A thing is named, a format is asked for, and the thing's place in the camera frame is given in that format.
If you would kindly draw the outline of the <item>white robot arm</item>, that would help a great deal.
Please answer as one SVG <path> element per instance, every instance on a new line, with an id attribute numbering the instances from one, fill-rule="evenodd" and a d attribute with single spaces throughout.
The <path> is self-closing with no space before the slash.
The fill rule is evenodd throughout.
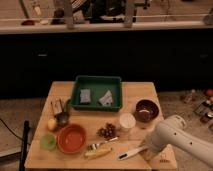
<path id="1" fill-rule="evenodd" d="M 185 127 L 186 121 L 179 115 L 172 115 L 157 123 L 145 138 L 144 159 L 152 160 L 171 144 L 213 168 L 213 143 L 192 136 L 184 131 Z"/>

